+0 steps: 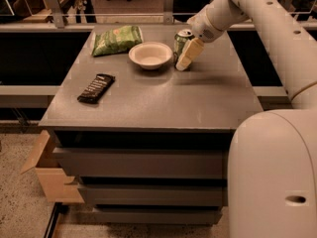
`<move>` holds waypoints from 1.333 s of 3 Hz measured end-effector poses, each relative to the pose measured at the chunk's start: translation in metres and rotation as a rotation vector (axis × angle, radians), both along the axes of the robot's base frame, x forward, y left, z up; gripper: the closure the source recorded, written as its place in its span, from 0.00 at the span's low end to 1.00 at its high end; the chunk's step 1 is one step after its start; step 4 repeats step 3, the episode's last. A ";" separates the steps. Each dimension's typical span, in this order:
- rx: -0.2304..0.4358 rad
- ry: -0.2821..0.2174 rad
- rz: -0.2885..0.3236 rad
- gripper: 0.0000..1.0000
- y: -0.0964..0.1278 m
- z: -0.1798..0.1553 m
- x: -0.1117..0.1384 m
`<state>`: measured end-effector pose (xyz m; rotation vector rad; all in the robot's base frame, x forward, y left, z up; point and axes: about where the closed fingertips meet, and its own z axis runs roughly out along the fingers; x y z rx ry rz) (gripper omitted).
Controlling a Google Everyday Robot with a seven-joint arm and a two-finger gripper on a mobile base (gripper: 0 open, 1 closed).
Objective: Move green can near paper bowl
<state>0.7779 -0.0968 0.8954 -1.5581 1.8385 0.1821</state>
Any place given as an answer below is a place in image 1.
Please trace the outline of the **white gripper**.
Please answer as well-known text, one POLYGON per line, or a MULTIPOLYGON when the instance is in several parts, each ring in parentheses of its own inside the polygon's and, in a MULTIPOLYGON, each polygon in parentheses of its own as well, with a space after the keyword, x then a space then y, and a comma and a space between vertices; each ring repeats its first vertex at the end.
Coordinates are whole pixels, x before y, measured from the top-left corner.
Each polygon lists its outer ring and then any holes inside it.
POLYGON ((212 43, 223 34, 222 30, 218 30, 212 25, 206 7, 190 17, 187 24, 191 27, 191 32, 196 38, 188 40, 184 45, 175 66, 180 71, 189 68, 192 62, 202 53, 204 43, 212 43))

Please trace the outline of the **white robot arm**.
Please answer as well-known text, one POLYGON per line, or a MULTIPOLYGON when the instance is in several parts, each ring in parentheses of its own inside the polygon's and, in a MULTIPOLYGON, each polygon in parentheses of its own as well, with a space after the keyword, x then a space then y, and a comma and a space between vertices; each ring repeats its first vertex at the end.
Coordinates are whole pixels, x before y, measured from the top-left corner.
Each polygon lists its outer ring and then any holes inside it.
POLYGON ((277 0, 213 0, 189 19, 200 44, 252 20, 292 104, 236 130, 228 158, 230 238, 317 238, 317 42, 277 0))

